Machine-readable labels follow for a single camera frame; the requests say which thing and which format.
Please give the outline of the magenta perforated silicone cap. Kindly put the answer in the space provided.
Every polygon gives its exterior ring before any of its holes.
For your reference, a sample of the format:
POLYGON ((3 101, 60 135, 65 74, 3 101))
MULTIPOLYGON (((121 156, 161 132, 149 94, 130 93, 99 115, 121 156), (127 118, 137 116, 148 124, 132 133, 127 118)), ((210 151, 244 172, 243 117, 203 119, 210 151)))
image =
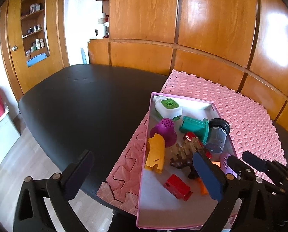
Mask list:
POLYGON ((174 121, 172 121, 172 119, 163 118, 151 129, 150 138, 152 138, 155 134, 159 134, 164 139, 165 147, 171 147, 177 141, 177 134, 174 127, 174 121))

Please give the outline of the red block toy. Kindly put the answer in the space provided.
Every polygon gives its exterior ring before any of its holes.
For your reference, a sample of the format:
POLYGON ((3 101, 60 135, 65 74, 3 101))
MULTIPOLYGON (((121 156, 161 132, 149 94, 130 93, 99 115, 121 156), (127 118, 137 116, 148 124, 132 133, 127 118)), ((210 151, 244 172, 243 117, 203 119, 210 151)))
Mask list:
POLYGON ((175 174, 172 174, 163 186, 177 199, 184 201, 187 201, 193 194, 191 188, 175 174))

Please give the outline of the silver door knob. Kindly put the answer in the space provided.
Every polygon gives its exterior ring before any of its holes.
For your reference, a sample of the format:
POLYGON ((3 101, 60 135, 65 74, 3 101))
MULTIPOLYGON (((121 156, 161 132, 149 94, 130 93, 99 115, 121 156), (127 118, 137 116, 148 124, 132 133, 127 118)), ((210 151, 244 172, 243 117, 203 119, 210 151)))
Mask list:
POLYGON ((12 51, 17 51, 18 47, 15 45, 12 47, 12 51))

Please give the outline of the yellow orange cheese wedge toy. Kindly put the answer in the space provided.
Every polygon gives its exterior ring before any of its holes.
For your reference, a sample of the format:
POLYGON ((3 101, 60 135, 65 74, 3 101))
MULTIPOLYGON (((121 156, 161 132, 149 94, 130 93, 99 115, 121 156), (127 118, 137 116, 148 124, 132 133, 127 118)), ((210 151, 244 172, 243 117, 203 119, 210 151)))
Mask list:
POLYGON ((165 159, 165 141, 164 138, 155 133, 148 139, 148 155, 145 162, 145 169, 161 174, 163 172, 165 159))

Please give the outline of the dark brown shell dish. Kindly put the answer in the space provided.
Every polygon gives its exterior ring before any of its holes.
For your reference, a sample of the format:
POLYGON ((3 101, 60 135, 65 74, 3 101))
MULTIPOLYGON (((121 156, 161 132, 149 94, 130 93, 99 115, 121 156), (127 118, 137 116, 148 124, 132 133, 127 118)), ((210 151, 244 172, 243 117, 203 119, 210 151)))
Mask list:
POLYGON ((177 143, 175 146, 172 146, 170 148, 172 156, 170 158, 170 166, 175 167, 177 169, 183 169, 189 167, 190 173, 188 175, 188 178, 191 180, 195 180, 199 178, 199 175, 193 165, 193 155, 195 152, 194 153, 190 151, 185 152, 183 146, 184 143, 182 146, 177 143))

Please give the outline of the pink white tray box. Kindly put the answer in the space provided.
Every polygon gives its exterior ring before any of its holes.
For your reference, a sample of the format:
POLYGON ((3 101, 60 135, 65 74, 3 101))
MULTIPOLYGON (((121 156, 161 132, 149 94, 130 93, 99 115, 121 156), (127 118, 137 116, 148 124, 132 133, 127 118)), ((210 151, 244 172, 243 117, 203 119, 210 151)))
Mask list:
POLYGON ((217 201, 213 200, 209 194, 200 194, 199 183, 196 180, 189 179, 187 176, 191 171, 190 168, 176 169, 170 166, 170 158, 172 157, 170 148, 165 148, 162 173, 156 173, 144 168, 148 155, 147 140, 150 138, 150 131, 160 121, 153 99, 159 95, 175 100, 182 107, 182 117, 174 124, 174 130, 178 137, 175 143, 179 143, 180 145, 183 142, 183 133, 179 131, 179 127, 182 124, 184 116, 199 120, 203 120, 204 118, 207 120, 223 118, 213 102, 152 92, 148 111, 146 147, 142 163, 136 225, 139 228, 153 230, 199 230, 211 215, 217 205, 217 201), (189 200, 183 201, 182 199, 177 199, 163 186, 172 174, 177 175, 191 188, 193 194, 189 200))

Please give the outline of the red metallic capsule tube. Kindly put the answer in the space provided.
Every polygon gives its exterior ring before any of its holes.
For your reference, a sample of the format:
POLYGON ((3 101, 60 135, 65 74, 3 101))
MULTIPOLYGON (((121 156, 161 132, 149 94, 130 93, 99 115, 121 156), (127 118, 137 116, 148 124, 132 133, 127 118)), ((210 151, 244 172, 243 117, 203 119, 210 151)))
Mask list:
POLYGON ((193 132, 187 132, 184 137, 184 150, 185 152, 190 151, 192 153, 197 152, 198 150, 203 150, 205 155, 211 159, 211 153, 205 148, 199 138, 193 132))

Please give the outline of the wooden door with shelves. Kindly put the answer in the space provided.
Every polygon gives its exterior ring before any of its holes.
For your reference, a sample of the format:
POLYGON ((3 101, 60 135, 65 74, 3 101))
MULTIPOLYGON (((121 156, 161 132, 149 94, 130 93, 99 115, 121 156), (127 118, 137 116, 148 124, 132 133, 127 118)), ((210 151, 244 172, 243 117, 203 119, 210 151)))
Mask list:
POLYGON ((2 59, 16 100, 69 66, 64 31, 64 0, 6 0, 0 8, 2 59), (27 61, 47 58, 28 67, 27 61))

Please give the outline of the white green plastic device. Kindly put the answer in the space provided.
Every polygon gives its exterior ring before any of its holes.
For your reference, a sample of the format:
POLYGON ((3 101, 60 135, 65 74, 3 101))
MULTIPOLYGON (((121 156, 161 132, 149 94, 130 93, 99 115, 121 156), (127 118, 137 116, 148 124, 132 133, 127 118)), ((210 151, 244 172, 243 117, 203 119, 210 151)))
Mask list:
POLYGON ((156 114, 159 118, 169 118, 177 121, 183 114, 182 107, 172 98, 156 95, 153 97, 156 114))

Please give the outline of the orange cube chain toy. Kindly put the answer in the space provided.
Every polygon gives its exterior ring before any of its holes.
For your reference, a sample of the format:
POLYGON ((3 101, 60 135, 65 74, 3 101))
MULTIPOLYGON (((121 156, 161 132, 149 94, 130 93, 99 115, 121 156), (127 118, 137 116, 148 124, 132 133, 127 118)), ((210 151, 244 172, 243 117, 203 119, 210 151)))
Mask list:
MULTIPOLYGON (((219 161, 212 161, 212 163, 217 165, 220 168, 220 162, 219 161)), ((196 181, 199 183, 201 195, 208 195, 209 192, 206 189, 206 187, 205 187, 203 181, 201 180, 201 178, 200 177, 197 178, 196 181)))

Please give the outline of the black-lid clear jar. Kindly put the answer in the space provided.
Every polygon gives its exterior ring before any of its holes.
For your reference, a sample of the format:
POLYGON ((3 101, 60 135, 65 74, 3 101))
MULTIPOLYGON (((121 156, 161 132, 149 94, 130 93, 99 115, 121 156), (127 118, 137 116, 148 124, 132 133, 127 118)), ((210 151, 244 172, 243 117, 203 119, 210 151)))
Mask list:
POLYGON ((209 134, 205 147, 210 153, 223 152, 227 136, 230 133, 230 124, 222 118, 213 118, 209 121, 209 134))

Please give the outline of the lilac egg-shaped case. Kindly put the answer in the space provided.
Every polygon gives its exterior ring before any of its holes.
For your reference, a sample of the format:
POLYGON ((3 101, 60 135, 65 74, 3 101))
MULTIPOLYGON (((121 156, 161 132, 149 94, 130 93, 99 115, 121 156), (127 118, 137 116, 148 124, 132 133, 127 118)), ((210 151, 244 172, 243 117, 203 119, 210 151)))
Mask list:
POLYGON ((220 154, 220 168, 225 174, 232 174, 237 177, 237 174, 228 166, 227 159, 230 156, 228 152, 223 152, 220 154))

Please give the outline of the teal plastic spool toy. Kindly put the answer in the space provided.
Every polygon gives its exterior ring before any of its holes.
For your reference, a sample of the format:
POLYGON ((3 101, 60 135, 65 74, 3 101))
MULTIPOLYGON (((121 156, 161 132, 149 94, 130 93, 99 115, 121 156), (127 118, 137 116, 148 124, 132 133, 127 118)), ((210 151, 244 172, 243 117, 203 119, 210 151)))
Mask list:
POLYGON ((201 143, 205 145, 209 135, 209 120, 206 118, 199 120, 189 116, 184 116, 179 131, 185 134, 187 132, 193 132, 199 138, 201 143))

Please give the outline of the blue foam mat piece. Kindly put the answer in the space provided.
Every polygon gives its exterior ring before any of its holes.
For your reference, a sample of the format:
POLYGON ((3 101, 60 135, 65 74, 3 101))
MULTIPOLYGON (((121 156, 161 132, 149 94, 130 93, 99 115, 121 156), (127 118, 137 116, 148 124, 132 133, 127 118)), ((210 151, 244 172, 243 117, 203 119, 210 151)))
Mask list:
POLYGON ((47 54, 46 53, 41 53, 39 55, 36 55, 35 57, 32 57, 31 59, 29 59, 26 63, 28 67, 31 67, 33 65, 35 65, 36 63, 44 60, 47 58, 47 54))

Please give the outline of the pink foam puzzle mat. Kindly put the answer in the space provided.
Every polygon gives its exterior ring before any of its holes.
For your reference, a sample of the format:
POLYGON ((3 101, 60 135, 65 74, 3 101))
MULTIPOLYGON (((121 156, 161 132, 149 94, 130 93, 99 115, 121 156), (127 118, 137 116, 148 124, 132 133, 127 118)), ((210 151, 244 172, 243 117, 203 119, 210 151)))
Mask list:
MULTIPOLYGON (((173 70, 164 83, 162 93, 197 98, 212 102, 222 119, 230 124, 230 138, 237 157, 250 151, 261 159, 287 164, 279 135, 265 108, 233 90, 173 70)), ((110 167, 97 196, 106 203, 136 215, 140 188, 140 159, 143 158, 148 117, 145 116, 125 149, 110 167)))

